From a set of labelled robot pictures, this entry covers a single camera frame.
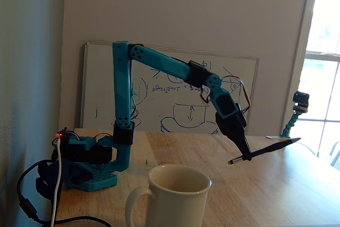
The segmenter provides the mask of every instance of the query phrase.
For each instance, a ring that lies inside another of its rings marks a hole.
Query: whiteboard frame
[[[94,45],[106,45],[106,46],[111,46],[112,42],[108,41],[96,41],[96,40],[90,40],[86,42],[85,44],[85,54],[84,54],[84,69],[83,69],[83,83],[82,83],[82,98],[81,98],[81,113],[80,113],[80,127],[83,128],[84,124],[84,100],[85,100],[85,88],[86,88],[86,70],[87,70],[87,58],[88,58],[88,49],[87,47],[90,44]],[[255,84],[256,84],[256,76],[257,76],[257,69],[259,65],[259,59],[253,56],[246,56],[246,55],[239,55],[239,54],[228,54],[228,53],[215,53],[215,52],[205,52],[205,51],[195,51],[195,50],[186,50],[186,49],[177,49],[177,48],[168,48],[168,47],[159,47],[159,46],[150,46],[150,45],[145,45],[148,48],[151,48],[156,51],[166,51],[166,52],[177,52],[177,53],[190,53],[190,54],[205,54],[205,55],[210,55],[210,56],[218,56],[218,57],[228,57],[228,58],[243,58],[243,59],[251,59],[255,60],[255,72],[254,72],[254,77],[253,77],[253,84],[251,87],[251,92],[250,92],[250,101],[252,101],[253,98],[253,93],[255,89]],[[247,123],[249,122],[251,114],[251,108],[248,110],[247,118],[246,121]]]

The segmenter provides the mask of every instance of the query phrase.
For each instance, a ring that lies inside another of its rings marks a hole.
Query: power cord
[[[58,170],[57,184],[56,184],[55,189],[54,189],[51,227],[54,226],[54,220],[55,220],[55,215],[56,215],[56,210],[57,210],[58,189],[59,189],[59,185],[60,185],[60,179],[62,177],[62,154],[60,152],[60,138],[58,138],[58,141],[57,141],[57,151],[58,151],[59,170]]]
[[[78,134],[75,133],[74,131],[67,130],[66,133],[67,133],[67,134],[72,134],[72,135],[76,136],[77,140],[80,141],[80,137],[79,137]]]
[[[19,205],[20,205],[21,209],[25,212],[25,214],[27,215],[28,218],[33,219],[37,223],[43,224],[43,227],[48,227],[51,224],[51,221],[44,221],[44,220],[41,220],[38,217],[37,210],[34,208],[32,203],[30,202],[30,200],[25,198],[22,195],[22,193],[21,193],[21,183],[22,183],[23,178],[30,171],[32,171],[36,166],[38,166],[39,164],[41,164],[41,163],[53,163],[53,162],[54,161],[52,161],[51,159],[44,159],[42,161],[38,161],[38,162],[34,163],[32,166],[30,166],[27,170],[25,170],[22,173],[22,175],[19,177],[18,183],[16,185],[16,192],[18,194]],[[101,220],[99,218],[92,217],[92,216],[78,216],[78,217],[72,217],[72,218],[67,218],[67,219],[63,219],[63,220],[57,220],[57,221],[54,221],[54,224],[63,224],[63,223],[68,223],[68,222],[73,222],[73,221],[78,221],[78,220],[91,220],[91,221],[101,223],[106,227],[112,227],[109,223],[105,222],[104,220]]]

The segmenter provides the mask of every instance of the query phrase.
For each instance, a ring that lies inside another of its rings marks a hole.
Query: window trim
[[[300,76],[303,68],[303,62],[306,57],[306,48],[308,43],[308,36],[313,17],[313,8],[315,0],[305,0],[302,20],[300,25],[299,37],[295,49],[295,58],[292,66],[291,80],[286,96],[286,105],[282,118],[282,125],[280,132],[284,129],[293,114],[293,94],[298,90],[300,83]]]
[[[308,118],[299,118],[299,121],[307,121],[307,122],[340,122],[337,120],[328,120],[328,119],[308,119]]]
[[[340,62],[340,55],[332,54],[332,53],[321,53],[321,52],[308,51],[305,54],[305,58],[309,58],[311,60]]]

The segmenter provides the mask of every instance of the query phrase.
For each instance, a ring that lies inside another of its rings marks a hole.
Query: black cable
[[[19,177],[18,179],[18,183],[16,185],[16,193],[18,194],[18,197],[19,199],[20,198],[23,198],[23,195],[21,194],[21,189],[20,189],[20,186],[21,186],[21,182],[23,180],[23,178],[32,170],[34,169],[36,166],[38,166],[40,163],[52,163],[53,161],[51,159],[44,159],[42,161],[38,161],[38,162],[35,162],[32,166],[30,166],[28,169],[25,170],[25,172],[23,172],[21,174],[21,176]]]
[[[96,138],[97,136],[102,135],[102,134],[105,134],[105,135],[112,137],[112,135],[109,134],[109,133],[101,132],[101,133],[98,133],[97,135],[95,135],[93,138]]]
[[[133,111],[132,111],[132,113],[130,114],[130,117],[133,117],[134,112],[136,112],[136,110],[137,110],[137,106],[136,106],[136,104],[135,104],[135,102],[134,102],[133,96],[132,96],[132,102],[133,102]]]
[[[92,216],[77,216],[77,217],[72,217],[72,218],[68,218],[64,220],[57,220],[54,222],[54,224],[63,224],[63,223],[68,223],[68,222],[73,222],[73,221],[78,221],[78,220],[91,220],[91,221],[101,223],[107,227],[112,227],[109,223],[105,222],[104,220],[101,220],[99,218],[92,217]],[[40,219],[36,219],[35,221],[37,223],[43,224],[42,227],[48,227],[51,224],[51,221],[42,221]]]
[[[58,138],[55,138],[55,139],[52,140],[52,143],[51,143],[52,146],[55,146],[54,141],[57,140],[57,139],[58,139]]]
[[[37,211],[33,207],[33,205],[31,204],[31,202],[21,194],[21,182],[22,182],[23,178],[31,170],[33,170],[36,166],[38,166],[40,163],[53,163],[53,162],[54,161],[52,161],[51,159],[44,159],[42,161],[38,161],[38,162],[34,163],[32,166],[30,166],[27,170],[25,170],[21,174],[21,176],[18,179],[18,183],[16,185],[16,193],[18,194],[18,198],[19,198],[19,201],[20,201],[20,203],[19,203],[20,207],[26,213],[28,218],[32,218],[37,223],[43,224],[42,227],[47,227],[51,223],[51,221],[43,221],[43,220],[39,219],[39,217],[37,215]],[[78,221],[78,220],[91,220],[91,221],[101,223],[101,224],[105,225],[106,227],[112,227],[109,223],[105,222],[104,220],[101,220],[99,218],[92,217],[92,216],[72,217],[72,218],[67,218],[67,219],[63,219],[63,220],[57,220],[54,223],[56,225],[56,224],[63,224],[63,223],[68,223],[68,222],[73,222],[73,221]]]

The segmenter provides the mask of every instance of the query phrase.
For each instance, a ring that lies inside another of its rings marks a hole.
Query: black connector
[[[123,129],[115,122],[113,127],[114,143],[117,145],[130,146],[133,144],[134,122],[131,122],[132,129]]]
[[[32,219],[37,219],[37,210],[36,208],[32,205],[29,199],[26,199],[24,197],[19,198],[19,206],[21,209],[25,212],[26,216],[28,218]]]
[[[185,82],[197,88],[206,85],[206,81],[212,73],[210,73],[203,65],[195,61],[189,61],[188,66],[190,67],[190,71]]]

